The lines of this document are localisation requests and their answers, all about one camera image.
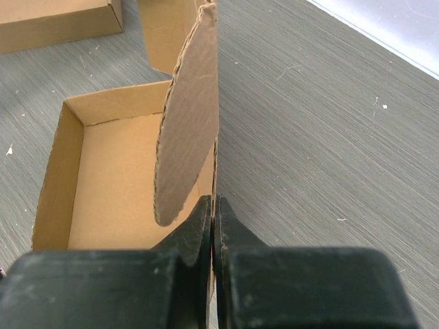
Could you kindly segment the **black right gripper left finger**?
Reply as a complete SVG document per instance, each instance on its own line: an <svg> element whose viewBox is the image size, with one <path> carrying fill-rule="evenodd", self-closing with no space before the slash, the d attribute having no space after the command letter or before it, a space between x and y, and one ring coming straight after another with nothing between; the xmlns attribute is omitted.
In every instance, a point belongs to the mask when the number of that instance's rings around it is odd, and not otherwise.
<svg viewBox="0 0 439 329"><path fill-rule="evenodd" d="M206 328L211 199L149 250L32 252L1 281L2 328Z"/></svg>

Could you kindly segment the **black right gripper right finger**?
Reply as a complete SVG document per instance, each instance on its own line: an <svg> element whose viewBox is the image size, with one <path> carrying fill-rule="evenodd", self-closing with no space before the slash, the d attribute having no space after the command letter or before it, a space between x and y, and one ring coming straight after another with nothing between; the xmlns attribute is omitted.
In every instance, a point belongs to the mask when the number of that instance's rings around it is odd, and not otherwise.
<svg viewBox="0 0 439 329"><path fill-rule="evenodd" d="M270 247L218 197L220 328L418 328L395 266L367 247Z"/></svg>

